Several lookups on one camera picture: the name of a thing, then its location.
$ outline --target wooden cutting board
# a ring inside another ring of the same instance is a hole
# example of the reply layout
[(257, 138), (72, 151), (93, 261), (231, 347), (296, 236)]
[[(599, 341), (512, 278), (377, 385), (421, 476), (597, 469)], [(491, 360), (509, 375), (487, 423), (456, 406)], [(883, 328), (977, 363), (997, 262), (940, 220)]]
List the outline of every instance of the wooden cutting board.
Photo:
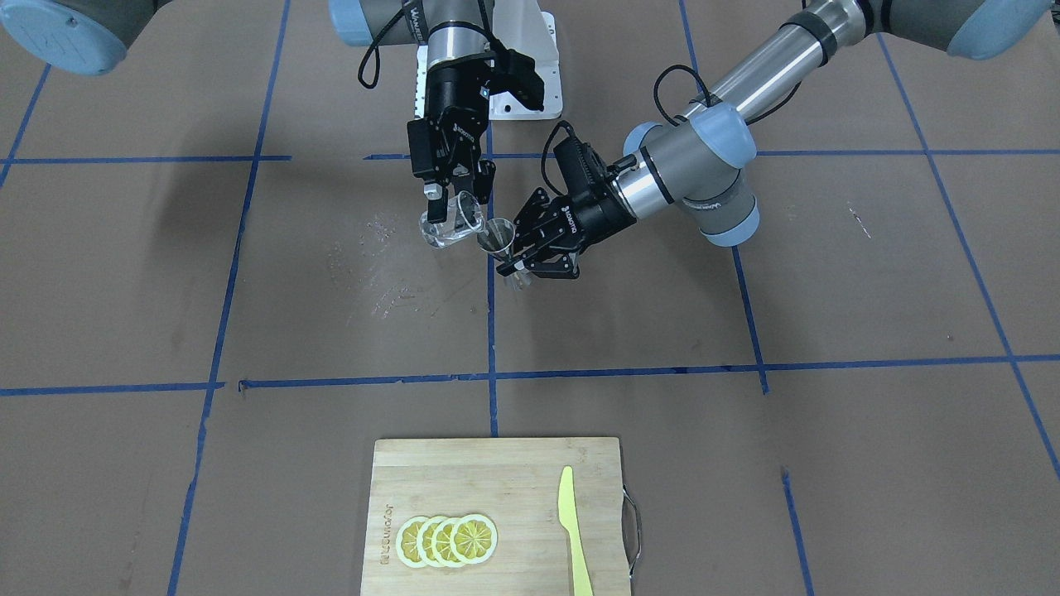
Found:
[[(377, 441), (361, 596), (573, 596), (556, 508), (564, 466), (573, 468), (594, 596), (630, 596), (616, 438)], [(398, 559), (398, 530), (409, 518), (469, 513), (497, 526), (497, 547), (485, 562), (411, 568)]]

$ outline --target sliced lemon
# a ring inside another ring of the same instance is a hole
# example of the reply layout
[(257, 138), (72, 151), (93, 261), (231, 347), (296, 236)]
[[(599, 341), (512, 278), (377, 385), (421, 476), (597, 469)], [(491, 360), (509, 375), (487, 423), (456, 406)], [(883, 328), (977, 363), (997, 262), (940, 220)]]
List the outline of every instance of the sliced lemon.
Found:
[(493, 556), (497, 548), (497, 526), (479, 513), (457, 521), (449, 536), (449, 549), (461, 563), (474, 565)]
[(456, 525), (461, 519), (462, 518), (449, 518), (438, 524), (438, 527), (435, 528), (435, 533), (431, 537), (435, 545), (435, 560), (441, 563), (443, 567), (464, 566), (464, 563), (460, 561), (460, 559), (457, 559), (456, 555), (453, 553), (453, 546), (449, 540), (453, 536), (454, 528), (456, 528)]
[(420, 556), (420, 560), (431, 567), (443, 566), (435, 558), (435, 530), (438, 528), (438, 524), (445, 520), (448, 520), (447, 515), (435, 515), (424, 522), (416, 532), (416, 551)]
[(427, 566), (427, 563), (420, 557), (420, 551), (416, 548), (416, 538), (420, 532), (420, 527), (426, 521), (427, 519), (423, 515), (418, 515), (402, 524), (401, 529), (398, 530), (398, 540), (400, 541), (398, 559), (414, 569)]

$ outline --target knife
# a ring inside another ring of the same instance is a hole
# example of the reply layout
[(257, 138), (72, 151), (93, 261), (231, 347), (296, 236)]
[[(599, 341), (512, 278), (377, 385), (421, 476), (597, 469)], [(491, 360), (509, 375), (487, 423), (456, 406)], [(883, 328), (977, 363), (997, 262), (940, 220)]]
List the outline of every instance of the knife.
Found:
[(582, 551), (582, 536), (578, 530), (578, 509), (575, 505), (575, 471), (570, 466), (563, 469), (560, 475), (560, 525), (567, 530), (570, 538), (570, 567), (575, 582), (575, 596), (593, 596), (593, 584), (589, 582), (589, 569), (585, 566), (585, 553)]

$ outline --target blue joint cap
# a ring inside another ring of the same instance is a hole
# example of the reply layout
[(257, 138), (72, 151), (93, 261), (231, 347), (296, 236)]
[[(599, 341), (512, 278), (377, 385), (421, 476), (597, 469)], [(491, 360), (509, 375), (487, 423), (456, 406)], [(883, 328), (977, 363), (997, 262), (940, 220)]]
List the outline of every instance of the blue joint cap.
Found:
[(0, 22), (28, 52), (74, 74), (106, 74), (128, 52), (109, 29), (51, 0), (0, 0)]
[(328, 0), (332, 24), (347, 46), (367, 48), (372, 45), (372, 30), (360, 7), (360, 0)]
[(987, 0), (960, 25), (946, 53), (992, 58), (1023, 39), (1052, 5), (1053, 0)]
[(737, 170), (755, 159), (758, 147), (736, 106), (720, 103), (692, 117), (692, 129), (710, 151)]
[(728, 248), (743, 244), (750, 236), (755, 235), (761, 220), (762, 216), (758, 212), (758, 198), (755, 198), (755, 207), (752, 208), (750, 213), (747, 214), (743, 222), (737, 224), (735, 228), (719, 234), (708, 234), (703, 230), (700, 230), (700, 233), (709, 240), (710, 244)]
[(656, 126), (661, 126), (658, 122), (644, 122), (643, 124), (638, 124), (630, 134), (625, 137), (625, 142), (622, 143), (622, 155), (630, 155), (635, 153), (640, 145), (644, 144), (644, 137), (648, 136), (648, 132)]

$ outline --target metal ring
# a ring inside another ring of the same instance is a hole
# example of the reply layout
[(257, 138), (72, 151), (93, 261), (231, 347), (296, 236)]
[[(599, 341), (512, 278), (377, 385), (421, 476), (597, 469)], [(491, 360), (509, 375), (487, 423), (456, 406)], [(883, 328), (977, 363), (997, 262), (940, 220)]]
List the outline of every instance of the metal ring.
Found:
[(640, 555), (643, 551), (643, 546), (642, 546), (643, 543), (640, 540), (641, 537), (640, 508), (637, 507), (637, 502), (633, 501), (633, 497), (630, 496), (630, 491), (625, 488), (625, 485), (622, 485), (622, 499), (629, 503), (630, 506), (633, 508), (633, 519), (634, 523), (636, 524), (636, 530), (637, 530), (637, 553), (633, 556), (632, 561), (629, 560), (629, 553), (626, 553), (626, 561), (629, 561), (630, 563), (630, 581), (633, 581), (633, 574), (636, 571), (637, 561), (640, 560)]

